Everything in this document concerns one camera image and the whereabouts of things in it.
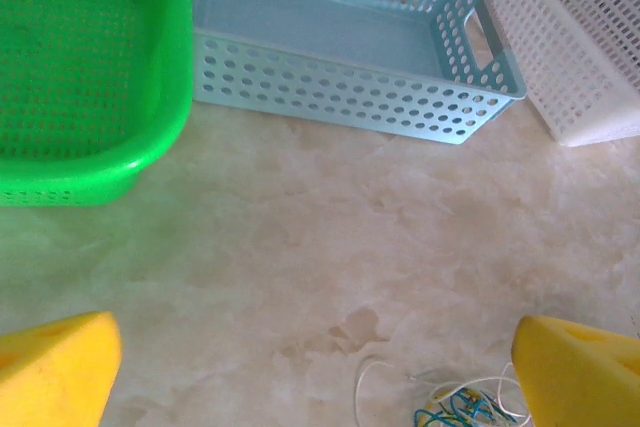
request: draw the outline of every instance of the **white plastic basket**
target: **white plastic basket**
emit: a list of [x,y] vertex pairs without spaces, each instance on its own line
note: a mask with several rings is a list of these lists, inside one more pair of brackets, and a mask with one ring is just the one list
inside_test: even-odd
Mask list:
[[640,0],[494,1],[558,142],[640,134]]

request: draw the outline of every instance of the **basket handle hole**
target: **basket handle hole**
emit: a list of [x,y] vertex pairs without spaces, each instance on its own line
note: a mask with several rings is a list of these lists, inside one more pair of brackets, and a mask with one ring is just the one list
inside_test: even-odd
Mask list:
[[467,33],[467,39],[469,39],[473,58],[476,61],[478,69],[482,71],[487,65],[493,62],[493,52],[482,28],[482,23],[475,11],[467,17],[464,29]]

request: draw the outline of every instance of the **basket handle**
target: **basket handle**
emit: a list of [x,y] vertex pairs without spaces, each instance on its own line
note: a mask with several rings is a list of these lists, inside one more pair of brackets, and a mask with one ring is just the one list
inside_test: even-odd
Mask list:
[[507,49],[511,50],[507,36],[502,30],[502,25],[496,15],[493,2],[491,0],[479,0],[475,5],[475,11],[493,57],[496,58]]

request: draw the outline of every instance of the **yellow foam block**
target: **yellow foam block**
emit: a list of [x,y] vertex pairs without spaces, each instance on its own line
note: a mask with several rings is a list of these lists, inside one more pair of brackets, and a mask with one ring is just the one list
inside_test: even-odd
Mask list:
[[524,317],[511,356],[536,427],[640,425],[640,340]]
[[95,427],[122,345],[110,313],[93,312],[0,337],[2,427]]

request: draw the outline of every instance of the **marble floor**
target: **marble floor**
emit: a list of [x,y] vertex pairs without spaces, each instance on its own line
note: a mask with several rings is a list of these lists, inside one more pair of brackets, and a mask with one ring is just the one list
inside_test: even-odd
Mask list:
[[0,209],[0,330],[113,311],[105,427],[411,425],[402,372],[498,373],[544,313],[636,335],[640,138],[567,149],[527,102],[450,146],[195,104],[135,188]]

